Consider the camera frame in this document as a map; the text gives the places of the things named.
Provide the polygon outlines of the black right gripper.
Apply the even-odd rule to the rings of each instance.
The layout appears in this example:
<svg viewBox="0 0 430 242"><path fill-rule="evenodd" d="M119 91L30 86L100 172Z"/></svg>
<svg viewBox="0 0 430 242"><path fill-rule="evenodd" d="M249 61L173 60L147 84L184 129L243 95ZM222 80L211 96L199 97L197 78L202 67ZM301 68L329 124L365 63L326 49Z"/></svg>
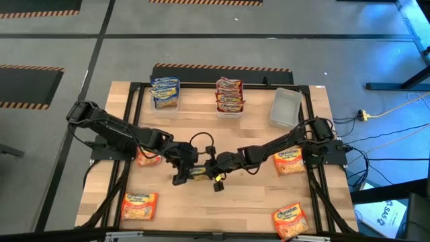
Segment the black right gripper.
<svg viewBox="0 0 430 242"><path fill-rule="evenodd" d="M243 169L249 170L249 164L242 153L223 152L210 160L210 177L214 180L214 191L221 192L224 189L223 181L229 173Z"/></svg>

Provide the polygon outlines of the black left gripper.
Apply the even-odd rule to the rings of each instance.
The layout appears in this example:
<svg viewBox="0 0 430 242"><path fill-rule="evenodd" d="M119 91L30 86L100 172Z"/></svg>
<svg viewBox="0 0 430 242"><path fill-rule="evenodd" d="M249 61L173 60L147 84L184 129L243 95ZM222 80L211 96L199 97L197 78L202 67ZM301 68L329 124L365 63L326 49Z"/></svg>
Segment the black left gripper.
<svg viewBox="0 0 430 242"><path fill-rule="evenodd" d="M185 184L189 179L213 180L210 177L210 160L215 158L214 146L207 146L203 154L209 154L210 158L203 165L197 165L200 153L190 143L175 143L167 151L167 162L177 169L172 180L174 186Z"/></svg>

